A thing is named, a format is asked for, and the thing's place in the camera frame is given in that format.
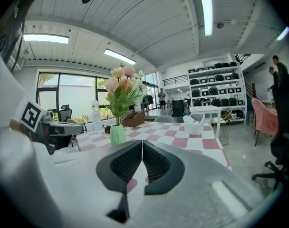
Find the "wooden box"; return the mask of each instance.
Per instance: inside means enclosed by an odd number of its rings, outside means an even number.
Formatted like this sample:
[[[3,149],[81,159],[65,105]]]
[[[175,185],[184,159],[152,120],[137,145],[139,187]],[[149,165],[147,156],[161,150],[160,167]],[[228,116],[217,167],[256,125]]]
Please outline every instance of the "wooden box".
[[[132,112],[122,121],[122,125],[127,127],[136,127],[145,123],[144,117],[143,112]]]

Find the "yellow flower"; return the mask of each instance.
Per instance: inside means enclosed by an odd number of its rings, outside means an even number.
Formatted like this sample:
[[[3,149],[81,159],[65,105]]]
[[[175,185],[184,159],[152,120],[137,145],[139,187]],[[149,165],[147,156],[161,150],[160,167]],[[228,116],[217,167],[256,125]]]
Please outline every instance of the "yellow flower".
[[[124,74],[122,67],[118,67],[118,68],[114,68],[111,71],[111,74],[113,75],[113,77],[115,78],[121,78],[121,76]]]

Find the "checkered tablecloth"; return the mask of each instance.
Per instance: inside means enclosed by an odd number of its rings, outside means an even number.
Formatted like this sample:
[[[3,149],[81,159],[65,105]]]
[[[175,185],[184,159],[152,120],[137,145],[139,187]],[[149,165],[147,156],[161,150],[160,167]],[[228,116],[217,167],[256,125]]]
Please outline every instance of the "checkered tablecloth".
[[[150,140],[159,143],[166,143],[187,151],[205,154],[225,167],[231,169],[222,144],[211,126],[206,123],[202,133],[198,136],[190,135],[184,131],[183,123],[154,123],[145,122],[137,127],[124,127],[128,141]],[[104,129],[77,135],[77,143],[80,150],[89,151],[111,146],[110,134]],[[127,198],[129,212],[132,217],[141,206],[144,200],[144,187],[148,185],[148,175],[143,162],[140,163],[134,176],[127,184]]]
[[[134,128],[124,127],[124,130],[128,141],[140,139],[166,143],[173,147],[208,155],[230,168],[222,144],[208,123],[205,123],[202,133],[198,136],[185,132],[183,123],[145,122]],[[105,133],[104,129],[79,134],[77,142],[81,151],[111,146],[110,135]]]

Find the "ceiling light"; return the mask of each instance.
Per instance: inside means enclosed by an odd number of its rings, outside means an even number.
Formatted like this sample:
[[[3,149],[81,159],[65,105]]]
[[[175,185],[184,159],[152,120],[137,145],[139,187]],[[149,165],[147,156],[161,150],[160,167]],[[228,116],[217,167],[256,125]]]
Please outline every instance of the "ceiling light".
[[[279,37],[277,38],[277,40],[282,40],[282,39],[284,39],[284,37],[288,34],[288,32],[289,32],[289,27],[287,26],[287,27],[283,30],[283,32],[279,35]]]
[[[26,33],[23,36],[25,41],[49,41],[49,42],[58,42],[67,44],[69,37],[51,35],[51,34],[35,34],[35,33]]]
[[[202,10],[204,19],[205,36],[212,35],[212,0],[202,0]]]
[[[127,63],[132,64],[132,65],[136,63],[136,61],[131,60],[131,59],[129,59],[129,58],[117,53],[117,52],[111,51],[110,49],[106,49],[105,54],[107,54],[111,57],[115,57],[121,61],[127,62]]]

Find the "small table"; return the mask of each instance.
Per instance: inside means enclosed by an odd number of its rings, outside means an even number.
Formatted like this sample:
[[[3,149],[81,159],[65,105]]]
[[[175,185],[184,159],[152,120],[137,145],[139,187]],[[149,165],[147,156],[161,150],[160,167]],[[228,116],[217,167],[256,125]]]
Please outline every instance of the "small table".
[[[216,137],[220,136],[220,126],[221,126],[221,108],[214,105],[205,105],[205,106],[192,106],[190,107],[190,113],[203,113],[210,114],[210,122],[211,122],[211,114],[217,113],[217,124],[216,124]]]

